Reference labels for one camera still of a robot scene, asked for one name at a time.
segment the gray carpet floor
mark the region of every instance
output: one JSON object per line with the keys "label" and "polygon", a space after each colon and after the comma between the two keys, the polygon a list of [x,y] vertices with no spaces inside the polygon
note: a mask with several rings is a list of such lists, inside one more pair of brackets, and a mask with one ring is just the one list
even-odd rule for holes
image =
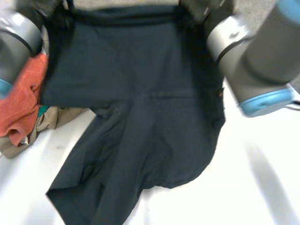
{"label": "gray carpet floor", "polygon": [[[12,6],[15,0],[0,0],[0,9]],[[116,6],[177,4],[178,0],[74,0],[75,6],[83,9],[106,8]],[[276,0],[236,0],[237,10],[244,14],[249,27],[257,31],[274,6]],[[300,93],[300,75],[291,85]]]}

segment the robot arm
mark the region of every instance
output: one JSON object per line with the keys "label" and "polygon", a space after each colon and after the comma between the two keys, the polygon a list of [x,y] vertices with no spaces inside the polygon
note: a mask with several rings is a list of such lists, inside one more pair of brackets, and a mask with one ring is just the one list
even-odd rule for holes
{"label": "robot arm", "polygon": [[289,105],[287,84],[300,74],[300,0],[278,1],[256,34],[234,13],[232,0],[202,11],[191,10],[192,1],[203,6],[203,0],[181,3],[193,15],[202,12],[196,21],[209,11],[203,21],[208,49],[244,114],[256,117]]}
{"label": "robot arm", "polygon": [[18,0],[0,12],[0,99],[12,89],[30,57],[41,52],[41,29],[62,0]]}

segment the khaki cloth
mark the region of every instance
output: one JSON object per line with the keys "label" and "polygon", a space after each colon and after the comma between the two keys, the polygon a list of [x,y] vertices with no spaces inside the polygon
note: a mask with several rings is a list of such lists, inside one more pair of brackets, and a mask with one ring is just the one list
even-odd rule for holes
{"label": "khaki cloth", "polygon": [[37,119],[33,131],[27,137],[27,144],[14,146],[9,137],[0,137],[0,152],[8,159],[16,157],[19,153],[31,146],[37,139],[38,133],[46,129],[57,129],[76,118],[84,109],[82,108],[58,108],[50,107],[42,116]]}

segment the orange cloth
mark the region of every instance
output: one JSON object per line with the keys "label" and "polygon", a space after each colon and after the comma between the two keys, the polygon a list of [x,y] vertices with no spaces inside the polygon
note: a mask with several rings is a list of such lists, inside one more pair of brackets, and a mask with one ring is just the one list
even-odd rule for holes
{"label": "orange cloth", "polygon": [[38,119],[40,89],[47,65],[47,55],[30,59],[8,97],[0,100],[0,137],[8,135],[15,146],[31,133]]}

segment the white tabletop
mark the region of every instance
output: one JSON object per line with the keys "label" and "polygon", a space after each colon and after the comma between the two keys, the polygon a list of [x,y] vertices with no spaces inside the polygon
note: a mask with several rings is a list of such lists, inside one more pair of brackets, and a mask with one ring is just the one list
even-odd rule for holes
{"label": "white tabletop", "polygon": [[[228,88],[225,107],[208,168],[184,186],[145,190],[126,225],[300,224],[300,111],[244,118]],[[64,224],[45,193],[93,117],[43,132],[13,160],[0,157],[1,225]]]}

